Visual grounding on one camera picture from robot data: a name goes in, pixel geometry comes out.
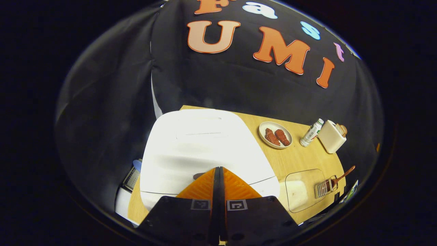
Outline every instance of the plate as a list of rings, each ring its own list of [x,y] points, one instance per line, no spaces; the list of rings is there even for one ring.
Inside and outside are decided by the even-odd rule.
[[[291,137],[290,132],[289,132],[285,127],[283,127],[283,126],[281,126],[280,124],[275,123],[275,122],[266,121],[266,122],[262,122],[262,123],[260,124],[260,127],[259,127],[259,134],[260,134],[261,139],[262,139],[262,140],[263,140],[267,145],[269,145],[270,147],[273,147],[273,148],[276,148],[276,149],[285,149],[285,148],[288,147],[288,146],[283,145],[280,141],[279,141],[279,143],[281,144],[280,146],[274,145],[274,144],[272,144],[271,142],[269,142],[269,140],[267,140],[267,139],[265,138],[265,135],[266,135],[266,129],[267,129],[267,128],[271,129],[271,130],[273,131],[273,133],[274,133],[276,130],[278,130],[278,129],[283,130],[285,136],[286,136],[287,139],[288,139],[288,141],[290,141],[290,144],[289,144],[288,146],[290,146],[290,145],[293,143],[293,138]]]

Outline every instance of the bottle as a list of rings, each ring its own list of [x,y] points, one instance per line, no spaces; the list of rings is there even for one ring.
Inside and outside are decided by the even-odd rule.
[[[317,122],[308,129],[303,138],[301,138],[299,141],[303,147],[307,147],[314,140],[314,138],[316,138],[317,134],[319,134],[320,129],[322,128],[323,123],[324,122],[322,119],[318,119]]]

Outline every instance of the transparent container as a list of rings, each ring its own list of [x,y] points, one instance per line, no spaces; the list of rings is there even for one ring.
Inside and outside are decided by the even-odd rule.
[[[319,197],[316,193],[316,186],[325,180],[327,179],[320,169],[310,169],[288,174],[285,177],[285,188],[289,211],[298,213],[325,199],[326,195]]]

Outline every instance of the table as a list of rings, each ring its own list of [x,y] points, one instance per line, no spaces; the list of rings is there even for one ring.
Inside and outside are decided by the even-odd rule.
[[[181,110],[182,109],[205,108],[184,105],[182,106]],[[323,200],[315,205],[298,213],[290,212],[288,209],[285,177],[290,173],[309,169],[320,169],[325,178],[329,178],[333,175],[340,177],[344,174],[344,170],[337,154],[328,154],[318,138],[313,140],[308,147],[301,146],[299,140],[308,130],[309,126],[307,125],[238,112],[233,113],[238,115],[244,121],[260,145],[262,151],[266,155],[267,160],[269,161],[275,175],[277,176],[277,179],[279,180],[280,194],[278,200],[285,207],[296,223],[300,224],[318,214],[323,209],[327,208],[334,202],[334,196],[336,193],[340,193],[340,196],[343,194],[344,187],[346,186],[346,179],[341,179],[338,182],[338,189],[335,192],[328,194]],[[293,137],[292,144],[285,149],[275,149],[265,144],[258,133],[259,125],[265,121],[276,122],[284,126]],[[128,218],[140,224],[148,213],[149,212],[144,207],[141,200],[138,179],[129,202]]]

